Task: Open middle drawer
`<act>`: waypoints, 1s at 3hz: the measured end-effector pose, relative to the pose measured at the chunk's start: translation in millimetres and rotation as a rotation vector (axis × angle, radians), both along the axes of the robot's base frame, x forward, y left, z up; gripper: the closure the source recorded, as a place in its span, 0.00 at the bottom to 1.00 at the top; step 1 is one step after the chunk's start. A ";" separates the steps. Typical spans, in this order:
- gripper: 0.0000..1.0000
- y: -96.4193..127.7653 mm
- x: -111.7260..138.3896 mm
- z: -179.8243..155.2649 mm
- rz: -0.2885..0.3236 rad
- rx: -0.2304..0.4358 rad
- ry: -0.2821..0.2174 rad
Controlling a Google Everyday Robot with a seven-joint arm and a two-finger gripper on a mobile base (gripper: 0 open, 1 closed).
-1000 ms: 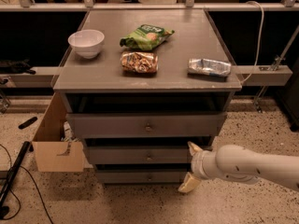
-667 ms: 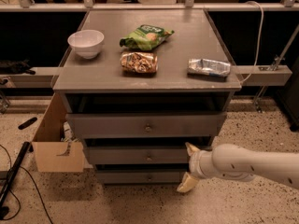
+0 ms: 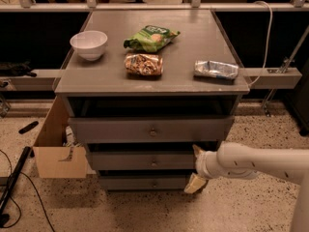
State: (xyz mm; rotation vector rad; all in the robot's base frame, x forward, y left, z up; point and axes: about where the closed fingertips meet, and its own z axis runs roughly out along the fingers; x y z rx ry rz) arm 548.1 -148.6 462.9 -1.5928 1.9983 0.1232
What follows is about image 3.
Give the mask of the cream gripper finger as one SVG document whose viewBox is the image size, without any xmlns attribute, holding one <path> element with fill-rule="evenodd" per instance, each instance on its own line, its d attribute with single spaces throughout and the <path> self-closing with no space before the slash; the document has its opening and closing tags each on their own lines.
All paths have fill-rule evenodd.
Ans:
<svg viewBox="0 0 309 232">
<path fill-rule="evenodd" d="M 204 149 L 202 149 L 201 147 L 199 147 L 199 146 L 196 145 L 196 144 L 193 144 L 193 145 L 192 145 L 192 148 L 193 148 L 194 155 L 195 155 L 196 157 L 198 157 L 200 154 L 202 154 L 202 153 L 205 152 Z"/>
<path fill-rule="evenodd" d="M 195 193 L 207 184 L 207 180 L 196 173 L 192 173 L 187 185 L 184 188 L 184 192 L 188 194 Z"/>
</svg>

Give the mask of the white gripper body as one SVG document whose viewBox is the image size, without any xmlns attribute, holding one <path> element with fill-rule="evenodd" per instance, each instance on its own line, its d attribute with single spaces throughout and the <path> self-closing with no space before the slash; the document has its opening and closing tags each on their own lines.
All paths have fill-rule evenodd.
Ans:
<svg viewBox="0 0 309 232">
<path fill-rule="evenodd" d="M 205 179 L 215 179 L 221 176 L 220 165 L 217 161 L 216 152 L 200 152 L 196 156 L 195 166 L 198 175 Z"/>
</svg>

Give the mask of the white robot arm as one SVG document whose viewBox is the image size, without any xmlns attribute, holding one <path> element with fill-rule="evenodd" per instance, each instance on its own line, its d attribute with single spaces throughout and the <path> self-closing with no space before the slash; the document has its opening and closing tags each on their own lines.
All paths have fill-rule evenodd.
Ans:
<svg viewBox="0 0 309 232">
<path fill-rule="evenodd" d="M 195 169 L 184 188 L 194 193 L 208 180 L 225 177 L 253 179 L 260 172 L 300 185 L 290 232 L 309 228 L 309 151 L 304 149 L 256 149 L 235 142 L 222 142 L 216 152 L 192 145 Z"/>
</svg>

